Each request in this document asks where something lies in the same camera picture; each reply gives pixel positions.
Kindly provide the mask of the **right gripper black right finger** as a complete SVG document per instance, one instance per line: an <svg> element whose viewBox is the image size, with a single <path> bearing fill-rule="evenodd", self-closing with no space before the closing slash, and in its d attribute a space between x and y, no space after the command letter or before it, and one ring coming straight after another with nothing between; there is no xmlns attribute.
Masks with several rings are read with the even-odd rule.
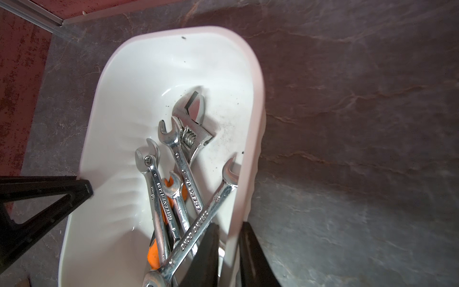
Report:
<svg viewBox="0 0 459 287"><path fill-rule="evenodd" d="M216 287L218 285L219 226L211 223L190 268L179 284L181 287ZM239 235L240 274L243 287L279 287L261 245L248 222Z"/></svg>

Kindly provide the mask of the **long silver combination wrench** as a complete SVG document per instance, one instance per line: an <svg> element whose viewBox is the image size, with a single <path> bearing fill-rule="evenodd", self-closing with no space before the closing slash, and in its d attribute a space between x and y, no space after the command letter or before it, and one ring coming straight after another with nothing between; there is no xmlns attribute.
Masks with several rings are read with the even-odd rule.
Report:
<svg viewBox="0 0 459 287"><path fill-rule="evenodd" d="M185 232L178 247L176 247L168 257L165 264L159 269L149 271L143 280L145 287L168 287L172 282L173 275L179 269L187 255L191 252L192 247L198 239L204 234L206 229L211 225L219 208L224 204L226 198L238 188L238 174L234 173L231 168L234 166L236 155L228 159L222 168L222 182L215 191L212 199L209 200L205 208L198 214L191 227Z"/></svg>

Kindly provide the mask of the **small silver wrench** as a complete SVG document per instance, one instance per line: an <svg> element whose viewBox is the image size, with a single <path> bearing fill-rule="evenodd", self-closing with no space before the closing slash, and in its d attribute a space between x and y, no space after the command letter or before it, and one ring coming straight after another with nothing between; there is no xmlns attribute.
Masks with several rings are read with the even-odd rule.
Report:
<svg viewBox="0 0 459 287"><path fill-rule="evenodd" d="M167 257L179 245L178 242L182 239L179 233L178 223L180 223L183 235L185 235L190 228L190 220L182 196L183 180L174 171L170 171L170 179L172 183L169 183L169 186L163 184L160 190L160 194L163 196L163 209L166 215L166 221L172 232L173 246L170 247L169 243L167 244Z"/></svg>

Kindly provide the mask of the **silver end wrench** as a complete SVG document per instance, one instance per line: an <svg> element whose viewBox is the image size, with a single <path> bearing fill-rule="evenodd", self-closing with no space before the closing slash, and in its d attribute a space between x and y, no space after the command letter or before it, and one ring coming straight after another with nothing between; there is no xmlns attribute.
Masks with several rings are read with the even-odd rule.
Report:
<svg viewBox="0 0 459 287"><path fill-rule="evenodd" d="M185 153L182 149L180 142L181 129L178 120L175 117L171 117L172 130L166 130L166 123L164 120L160 120L158 124L158 139L161 143L166 145L174 157L175 163L184 179L184 185L188 190L188 194L191 198L193 208L196 214L199 214L203 208L204 203L200 194L196 180L192 174L190 164L186 159Z"/></svg>

